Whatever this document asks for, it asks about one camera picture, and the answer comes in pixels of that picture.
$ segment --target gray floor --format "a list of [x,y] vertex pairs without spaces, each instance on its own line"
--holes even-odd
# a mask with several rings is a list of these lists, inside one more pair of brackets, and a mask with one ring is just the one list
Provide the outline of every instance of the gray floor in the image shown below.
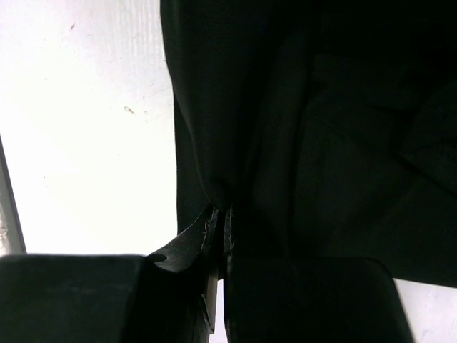
[[[0,1],[0,133],[30,252],[147,254],[175,235],[158,10],[157,0]],[[398,288],[417,342],[457,342],[456,290]],[[213,343],[226,342],[222,314],[220,304]]]

